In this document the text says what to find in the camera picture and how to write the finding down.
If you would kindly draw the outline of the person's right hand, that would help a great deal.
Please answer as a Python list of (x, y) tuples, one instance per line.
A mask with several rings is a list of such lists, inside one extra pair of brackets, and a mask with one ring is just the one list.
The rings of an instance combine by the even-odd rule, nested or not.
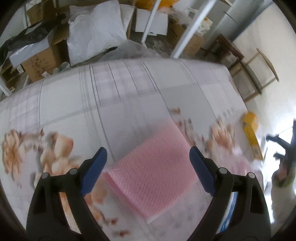
[(295, 169), (292, 167), (287, 167), (283, 162), (281, 162), (277, 171), (277, 179), (279, 186), (293, 183), (295, 179)]

